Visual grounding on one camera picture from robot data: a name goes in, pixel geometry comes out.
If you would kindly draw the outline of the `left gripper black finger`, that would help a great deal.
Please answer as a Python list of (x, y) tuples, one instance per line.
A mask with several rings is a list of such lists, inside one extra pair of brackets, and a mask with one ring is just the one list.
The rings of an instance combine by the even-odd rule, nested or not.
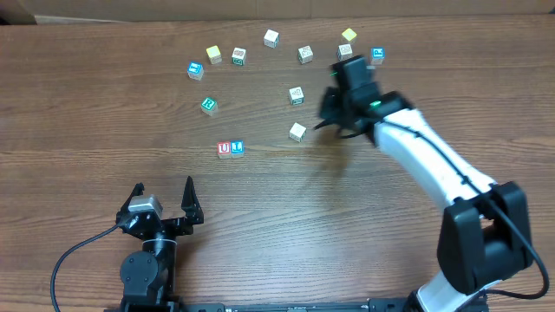
[(141, 196), (144, 193), (145, 187), (142, 183), (138, 183), (134, 186), (134, 189), (131, 191), (130, 195), (128, 196), (127, 200), (122, 205), (120, 212), (127, 212), (129, 204), (133, 197)]
[(193, 178), (187, 177), (185, 189), (181, 201), (181, 210), (187, 218), (202, 218), (203, 211), (194, 188)]

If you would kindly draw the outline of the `red letter U block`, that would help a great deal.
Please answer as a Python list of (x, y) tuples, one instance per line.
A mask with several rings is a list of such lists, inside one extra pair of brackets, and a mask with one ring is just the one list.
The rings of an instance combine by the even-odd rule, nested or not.
[(217, 143), (217, 155), (220, 159), (228, 159), (232, 156), (231, 142), (222, 141)]

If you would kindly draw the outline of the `blue letter wooden block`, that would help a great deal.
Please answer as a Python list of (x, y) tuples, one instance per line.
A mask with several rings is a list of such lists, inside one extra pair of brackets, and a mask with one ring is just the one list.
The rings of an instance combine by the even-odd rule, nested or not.
[(231, 154), (233, 158), (240, 158), (244, 156), (245, 145), (242, 140), (231, 141)]

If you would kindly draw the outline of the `green letter R block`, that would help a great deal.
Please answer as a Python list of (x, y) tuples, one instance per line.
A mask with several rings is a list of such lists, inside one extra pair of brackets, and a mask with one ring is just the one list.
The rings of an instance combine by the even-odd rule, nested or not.
[(219, 109), (218, 103), (211, 97), (206, 97), (202, 101), (200, 107), (201, 107), (201, 110), (204, 113), (206, 113), (210, 116), (215, 115), (218, 112), (218, 109)]

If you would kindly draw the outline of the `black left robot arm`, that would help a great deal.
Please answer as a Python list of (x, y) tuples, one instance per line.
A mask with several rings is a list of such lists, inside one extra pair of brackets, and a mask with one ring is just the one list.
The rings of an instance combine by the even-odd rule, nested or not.
[(127, 256), (120, 268), (124, 285), (120, 311), (184, 311), (174, 294), (177, 237), (193, 234), (204, 223), (192, 178), (186, 180), (179, 218), (162, 217), (163, 207), (154, 195), (146, 195), (142, 183), (135, 185), (116, 214), (116, 226), (138, 238), (142, 249)]

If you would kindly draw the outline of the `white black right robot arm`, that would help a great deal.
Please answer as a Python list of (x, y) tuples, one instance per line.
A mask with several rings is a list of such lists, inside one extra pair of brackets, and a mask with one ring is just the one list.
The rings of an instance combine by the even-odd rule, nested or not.
[(382, 93), (363, 56), (331, 67), (336, 85), (322, 102), (324, 122), (366, 136), (395, 159), (442, 215), (440, 272), (413, 292), (406, 311), (478, 310), (495, 284), (537, 261), (524, 191), (474, 168), (398, 92)]

